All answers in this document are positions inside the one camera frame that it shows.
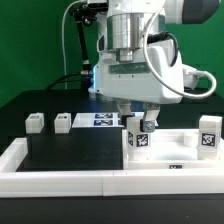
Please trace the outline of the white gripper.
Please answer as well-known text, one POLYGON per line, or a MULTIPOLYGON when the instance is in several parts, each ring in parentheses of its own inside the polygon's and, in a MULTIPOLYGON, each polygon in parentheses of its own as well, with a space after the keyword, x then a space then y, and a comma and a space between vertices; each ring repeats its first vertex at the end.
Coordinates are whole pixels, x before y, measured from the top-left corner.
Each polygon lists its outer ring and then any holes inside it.
MULTIPOLYGON (((184 90, 182 59, 174 38, 151 43, 147 53, 153 68, 162 80, 174 90, 184 90)), ((94 68, 94 90, 96 93, 118 101, 118 112, 122 125, 133 116, 131 101, 144 103, 144 115, 140 120, 140 130, 144 133, 155 131, 155 123, 160 112, 159 104, 175 104, 181 96, 162 85, 152 74, 146 63, 143 49, 133 52, 133 60, 119 62, 116 50, 99 52, 99 61, 94 68)))

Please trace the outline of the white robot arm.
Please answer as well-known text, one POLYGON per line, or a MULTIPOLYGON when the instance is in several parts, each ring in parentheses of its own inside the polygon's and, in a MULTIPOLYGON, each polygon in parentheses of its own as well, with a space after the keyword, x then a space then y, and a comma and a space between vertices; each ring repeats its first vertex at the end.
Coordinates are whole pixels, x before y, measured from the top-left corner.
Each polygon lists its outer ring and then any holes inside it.
POLYGON ((178 42, 165 30, 172 24, 201 24, 221 0, 87 0, 97 11, 99 61, 90 91, 119 100, 120 115, 129 103, 144 104, 140 130, 152 132, 162 104, 203 99, 215 91, 215 77, 182 63, 178 42))

